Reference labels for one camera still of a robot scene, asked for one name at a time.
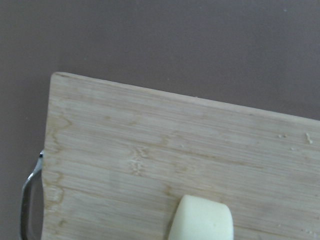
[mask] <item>food crumb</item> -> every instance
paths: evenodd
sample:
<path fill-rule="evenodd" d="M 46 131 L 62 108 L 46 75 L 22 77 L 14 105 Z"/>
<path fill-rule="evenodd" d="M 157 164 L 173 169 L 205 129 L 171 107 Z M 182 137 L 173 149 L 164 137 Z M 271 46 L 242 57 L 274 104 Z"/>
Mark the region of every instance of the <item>food crumb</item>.
<path fill-rule="evenodd" d="M 311 140 L 309 133 L 307 133 L 307 132 L 305 133 L 305 138 L 306 138 L 306 140 L 307 140 L 307 142 L 309 144 L 313 144 L 314 143 L 314 141 Z"/>

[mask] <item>silver handle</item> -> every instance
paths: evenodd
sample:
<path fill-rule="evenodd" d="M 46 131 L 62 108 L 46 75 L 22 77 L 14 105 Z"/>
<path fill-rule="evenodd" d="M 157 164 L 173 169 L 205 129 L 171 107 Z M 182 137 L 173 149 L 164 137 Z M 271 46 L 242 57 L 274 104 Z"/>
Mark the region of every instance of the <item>silver handle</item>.
<path fill-rule="evenodd" d="M 41 177 L 43 157 L 44 157 L 44 151 L 41 151 L 38 161 L 32 173 L 29 175 L 29 177 L 27 178 L 27 180 L 25 181 L 22 187 L 22 203 L 21 203 L 21 210 L 20 210 L 20 239 L 21 240 L 28 240 L 31 191 L 32 191 L 32 186 L 35 180 Z"/>

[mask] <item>gray background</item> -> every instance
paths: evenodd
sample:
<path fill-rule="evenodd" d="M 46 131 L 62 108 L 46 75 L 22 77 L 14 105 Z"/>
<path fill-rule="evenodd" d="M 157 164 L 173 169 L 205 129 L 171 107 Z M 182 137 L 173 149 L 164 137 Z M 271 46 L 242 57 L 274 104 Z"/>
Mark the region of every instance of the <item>gray background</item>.
<path fill-rule="evenodd" d="M 320 120 L 319 65 L 317 0 L 1 1 L 1 239 L 18 239 L 53 72 Z"/>

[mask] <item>bamboo cutting board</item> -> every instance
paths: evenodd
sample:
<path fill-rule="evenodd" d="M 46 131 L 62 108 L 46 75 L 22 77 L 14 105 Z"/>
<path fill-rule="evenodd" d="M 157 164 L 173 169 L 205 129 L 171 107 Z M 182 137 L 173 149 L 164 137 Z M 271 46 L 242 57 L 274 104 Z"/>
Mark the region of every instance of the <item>bamboo cutting board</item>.
<path fill-rule="evenodd" d="M 320 122 L 55 73 L 43 240 L 165 240 L 185 194 L 235 240 L 320 239 Z"/>

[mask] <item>block of cheese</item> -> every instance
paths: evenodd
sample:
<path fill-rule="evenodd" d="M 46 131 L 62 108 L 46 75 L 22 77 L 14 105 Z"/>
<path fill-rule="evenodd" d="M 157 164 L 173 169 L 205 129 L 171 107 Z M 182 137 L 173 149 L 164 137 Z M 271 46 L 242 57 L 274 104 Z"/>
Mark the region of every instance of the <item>block of cheese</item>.
<path fill-rule="evenodd" d="M 233 220 L 225 204 L 191 195 L 183 196 L 168 240 L 233 239 Z"/>

